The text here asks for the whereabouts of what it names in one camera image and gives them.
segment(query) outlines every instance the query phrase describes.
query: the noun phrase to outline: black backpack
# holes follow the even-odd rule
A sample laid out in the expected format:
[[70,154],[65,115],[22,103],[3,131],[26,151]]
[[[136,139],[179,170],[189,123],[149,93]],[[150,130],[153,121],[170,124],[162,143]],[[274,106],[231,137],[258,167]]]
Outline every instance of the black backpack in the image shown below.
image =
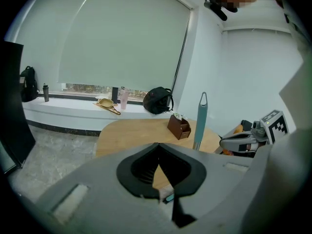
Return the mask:
[[26,69],[20,74],[20,84],[22,102],[28,102],[38,97],[38,87],[33,67],[27,66]]
[[[143,107],[154,115],[161,114],[163,112],[172,111],[174,107],[174,100],[170,94],[169,88],[158,87],[148,92],[143,99]],[[172,108],[168,107],[168,98],[171,99]]]

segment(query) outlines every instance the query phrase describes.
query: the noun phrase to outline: wooden tabletop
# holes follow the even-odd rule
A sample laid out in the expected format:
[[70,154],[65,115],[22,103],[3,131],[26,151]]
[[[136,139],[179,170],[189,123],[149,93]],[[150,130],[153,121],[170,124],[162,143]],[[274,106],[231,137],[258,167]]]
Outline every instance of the wooden tabletop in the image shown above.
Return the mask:
[[[178,140],[167,128],[169,119],[122,119],[107,125],[99,135],[96,156],[113,154],[136,146],[159,142],[171,143],[187,148],[193,147],[196,121],[188,120],[191,134],[188,138]],[[220,137],[206,128],[200,151],[213,153],[219,147]],[[165,174],[158,166],[153,187],[161,189],[169,184]]]

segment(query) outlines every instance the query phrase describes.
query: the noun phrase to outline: white wall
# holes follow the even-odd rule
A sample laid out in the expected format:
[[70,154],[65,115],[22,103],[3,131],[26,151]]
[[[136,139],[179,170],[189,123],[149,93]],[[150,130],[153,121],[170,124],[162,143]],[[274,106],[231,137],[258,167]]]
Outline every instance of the white wall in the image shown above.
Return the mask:
[[175,103],[175,109],[179,108],[179,104],[182,98],[182,93],[184,91],[185,82],[187,79],[187,75],[189,73],[195,39],[196,39],[196,32],[197,32],[197,25],[198,25],[198,14],[199,8],[192,10],[190,14],[190,21],[187,30],[187,36],[184,43],[183,54],[181,57],[180,67],[178,74],[176,76],[175,86],[173,90],[173,98]]
[[223,35],[212,129],[224,135],[243,119],[253,122],[278,109],[284,112],[290,132],[294,131],[293,119],[278,94],[302,63],[291,35],[257,29]]
[[218,83],[216,77],[220,68],[221,45],[222,34],[218,25],[212,20],[211,11],[200,7],[192,60],[177,110],[189,119],[196,120],[201,94],[206,92],[209,107],[207,127],[210,127],[211,115],[218,109],[213,101]]
[[290,33],[284,10],[276,0],[257,0],[238,9],[237,13],[222,11],[228,16],[224,30],[270,29]]

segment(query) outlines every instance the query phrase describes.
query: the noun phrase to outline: white window ledge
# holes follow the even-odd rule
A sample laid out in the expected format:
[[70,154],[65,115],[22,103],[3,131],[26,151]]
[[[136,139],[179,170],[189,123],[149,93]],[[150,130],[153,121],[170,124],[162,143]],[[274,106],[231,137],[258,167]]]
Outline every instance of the white window ledge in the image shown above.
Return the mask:
[[172,112],[153,115],[142,105],[127,104],[125,110],[120,104],[115,107],[121,112],[118,116],[93,103],[96,101],[43,97],[23,102],[26,119],[58,127],[101,131],[109,123],[119,119],[157,119],[170,118]]

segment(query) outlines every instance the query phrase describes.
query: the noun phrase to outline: roller blind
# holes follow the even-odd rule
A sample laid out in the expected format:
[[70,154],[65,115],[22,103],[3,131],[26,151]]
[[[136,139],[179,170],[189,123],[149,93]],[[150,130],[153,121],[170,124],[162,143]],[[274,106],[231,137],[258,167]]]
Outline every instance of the roller blind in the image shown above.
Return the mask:
[[16,43],[24,45],[20,69],[34,67],[40,89],[44,83],[50,91],[61,89],[59,63],[72,21],[83,1],[36,0],[20,26],[16,39]]
[[64,44],[59,82],[171,88],[189,14],[177,0],[86,0]]

